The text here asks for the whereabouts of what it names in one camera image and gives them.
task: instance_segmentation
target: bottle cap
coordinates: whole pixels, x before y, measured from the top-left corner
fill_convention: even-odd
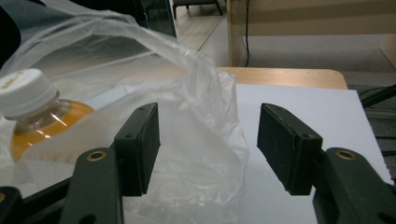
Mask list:
[[[38,69],[25,69],[0,78],[0,111],[18,117],[47,104],[57,90]]]

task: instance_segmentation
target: plastic bag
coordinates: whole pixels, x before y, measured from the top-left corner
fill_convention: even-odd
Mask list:
[[[63,12],[78,7],[45,3]],[[126,223],[238,223],[248,147],[234,77],[219,72],[204,54],[128,16],[79,8],[55,23],[29,33],[0,76],[41,69],[61,98],[96,111],[30,147],[16,165],[7,157],[12,122],[1,119],[0,185],[17,186],[27,196],[58,182],[72,174],[81,152],[110,146],[137,107],[157,102],[162,145],[148,194],[123,199]]]

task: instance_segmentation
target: black cable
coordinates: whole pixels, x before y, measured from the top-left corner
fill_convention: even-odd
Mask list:
[[[248,8],[250,6],[250,0],[247,0],[247,25],[245,32],[245,42],[246,42],[246,50],[247,50],[247,61],[245,62],[245,67],[248,67],[248,63],[250,61],[250,50],[248,48]]]
[[[376,136],[376,139],[396,139],[396,136]]]
[[[383,157],[388,157],[388,156],[396,156],[396,151],[391,150],[391,151],[381,151]]]
[[[386,87],[375,87],[375,88],[372,88],[372,89],[369,89],[369,90],[362,91],[361,93],[359,93],[359,97],[361,97],[364,93],[367,93],[369,91],[376,91],[376,90],[385,89],[385,88]]]

